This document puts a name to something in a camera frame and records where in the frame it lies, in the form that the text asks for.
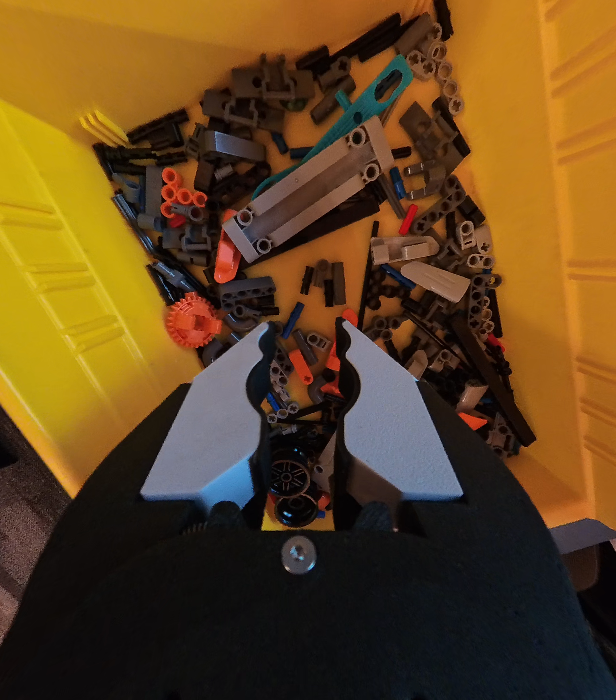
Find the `long grey brick panel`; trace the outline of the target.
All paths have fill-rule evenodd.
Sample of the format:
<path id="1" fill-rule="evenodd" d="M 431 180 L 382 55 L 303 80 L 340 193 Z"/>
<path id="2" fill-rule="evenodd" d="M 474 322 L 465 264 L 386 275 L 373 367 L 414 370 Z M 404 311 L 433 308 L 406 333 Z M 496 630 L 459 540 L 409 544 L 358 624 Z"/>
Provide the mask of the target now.
<path id="1" fill-rule="evenodd" d="M 270 186 L 223 224 L 248 264 L 293 238 L 394 165 L 373 116 Z"/>

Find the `yellow plastic bin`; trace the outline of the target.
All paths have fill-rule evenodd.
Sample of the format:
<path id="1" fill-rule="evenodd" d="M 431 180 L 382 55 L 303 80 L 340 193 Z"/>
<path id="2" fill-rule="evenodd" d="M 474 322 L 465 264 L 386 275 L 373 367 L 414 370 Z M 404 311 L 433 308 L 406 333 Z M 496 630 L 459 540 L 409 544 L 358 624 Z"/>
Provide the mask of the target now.
<path id="1" fill-rule="evenodd" d="M 515 399 L 547 525 L 616 530 L 616 1 L 448 1 Z M 164 331 L 91 149 L 261 54 L 338 50 L 430 1 L 0 1 L 0 403 L 75 496 L 197 362 Z"/>

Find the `pile of building bricks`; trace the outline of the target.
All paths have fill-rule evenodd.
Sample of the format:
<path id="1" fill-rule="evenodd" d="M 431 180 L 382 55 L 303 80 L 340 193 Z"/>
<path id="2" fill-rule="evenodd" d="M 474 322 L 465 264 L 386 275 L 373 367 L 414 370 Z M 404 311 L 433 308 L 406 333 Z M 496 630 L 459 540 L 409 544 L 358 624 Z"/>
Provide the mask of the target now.
<path id="1" fill-rule="evenodd" d="M 170 307 L 186 293 L 211 302 L 219 335 L 194 349 L 204 369 L 263 322 L 276 351 L 261 404 L 269 446 L 309 458 L 307 492 L 276 499 L 274 520 L 304 528 L 333 505 L 338 418 L 335 322 L 350 321 L 430 385 L 488 444 L 494 460 L 535 441 L 516 405 L 502 331 L 494 247 L 485 215 L 456 170 L 470 146 L 447 55 L 447 1 L 403 21 L 390 15 L 344 48 L 295 61 L 262 55 L 232 70 L 229 87 L 199 102 L 207 124 L 188 136 L 184 108 L 93 145 L 112 201 L 150 256 L 146 269 Z M 254 263 L 223 224 L 269 176 L 304 158 L 397 55 L 414 79 L 379 117 L 394 165 Z"/>

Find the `teal brick separator tool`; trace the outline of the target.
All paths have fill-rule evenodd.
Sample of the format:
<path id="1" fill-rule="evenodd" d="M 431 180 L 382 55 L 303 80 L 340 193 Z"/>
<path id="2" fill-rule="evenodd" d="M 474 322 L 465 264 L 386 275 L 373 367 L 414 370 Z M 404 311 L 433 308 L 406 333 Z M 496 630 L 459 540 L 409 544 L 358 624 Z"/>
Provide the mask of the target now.
<path id="1" fill-rule="evenodd" d="M 343 110 L 342 116 L 330 127 L 315 146 L 304 156 L 299 164 L 269 176 L 256 188 L 251 199 L 254 200 L 268 188 L 283 180 L 298 167 L 318 155 L 335 141 L 348 135 L 356 127 L 370 118 L 380 116 L 407 89 L 414 76 L 406 58 L 395 56 L 386 68 L 369 84 L 361 95 L 351 103 L 344 92 L 338 103 Z"/>

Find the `black toy wheel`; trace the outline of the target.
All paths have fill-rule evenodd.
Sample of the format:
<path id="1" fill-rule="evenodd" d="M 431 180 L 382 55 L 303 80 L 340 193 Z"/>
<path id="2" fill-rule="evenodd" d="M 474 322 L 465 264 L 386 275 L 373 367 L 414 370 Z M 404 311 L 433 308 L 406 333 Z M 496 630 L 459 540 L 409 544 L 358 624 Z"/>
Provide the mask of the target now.
<path id="1" fill-rule="evenodd" d="M 309 458 L 303 450 L 283 446 L 272 452 L 270 495 L 295 498 L 307 492 L 310 482 Z"/>

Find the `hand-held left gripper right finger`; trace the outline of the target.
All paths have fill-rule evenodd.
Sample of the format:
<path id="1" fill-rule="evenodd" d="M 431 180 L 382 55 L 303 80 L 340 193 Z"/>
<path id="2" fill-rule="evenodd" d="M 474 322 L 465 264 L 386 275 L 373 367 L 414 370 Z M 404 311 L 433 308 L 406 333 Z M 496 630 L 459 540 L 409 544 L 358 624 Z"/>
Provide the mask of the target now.
<path id="1" fill-rule="evenodd" d="M 395 524 L 405 503 L 449 503 L 463 489 L 418 381 L 350 321 L 335 322 L 338 418 L 334 525 L 350 529 L 370 503 Z"/>

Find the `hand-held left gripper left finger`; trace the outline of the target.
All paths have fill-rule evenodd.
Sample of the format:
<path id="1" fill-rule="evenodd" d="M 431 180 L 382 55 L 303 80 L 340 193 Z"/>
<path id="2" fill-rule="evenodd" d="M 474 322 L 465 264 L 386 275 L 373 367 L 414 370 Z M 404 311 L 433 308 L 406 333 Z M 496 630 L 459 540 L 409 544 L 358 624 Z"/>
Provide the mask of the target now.
<path id="1" fill-rule="evenodd" d="M 203 517 L 233 503 L 260 530 L 272 462 L 261 404 L 275 337 L 263 322 L 195 377 L 141 487 L 145 501 L 189 502 Z"/>

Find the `orange toy gear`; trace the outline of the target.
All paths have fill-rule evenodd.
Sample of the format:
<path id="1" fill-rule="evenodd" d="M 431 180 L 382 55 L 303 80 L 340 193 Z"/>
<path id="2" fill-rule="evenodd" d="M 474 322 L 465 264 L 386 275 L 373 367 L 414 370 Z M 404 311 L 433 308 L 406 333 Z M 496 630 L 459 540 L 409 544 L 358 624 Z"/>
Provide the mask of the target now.
<path id="1" fill-rule="evenodd" d="M 211 302 L 199 293 L 189 292 L 170 307 L 165 328 L 177 345 L 197 349 L 219 335 L 223 323 L 216 317 Z"/>

